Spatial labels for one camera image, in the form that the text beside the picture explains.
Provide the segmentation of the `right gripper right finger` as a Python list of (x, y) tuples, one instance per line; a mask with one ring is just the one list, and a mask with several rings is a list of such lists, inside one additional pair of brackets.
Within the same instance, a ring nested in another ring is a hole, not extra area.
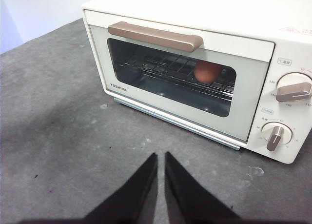
[(299, 220), (243, 219), (206, 190), (170, 153), (165, 153), (169, 188), (187, 224), (303, 224)]

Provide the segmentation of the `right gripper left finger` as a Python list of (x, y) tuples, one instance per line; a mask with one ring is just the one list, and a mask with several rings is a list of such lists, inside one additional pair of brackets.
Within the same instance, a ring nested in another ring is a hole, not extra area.
[(152, 153), (112, 195), (81, 219), (28, 219), (20, 224), (134, 224), (157, 177), (157, 154)]

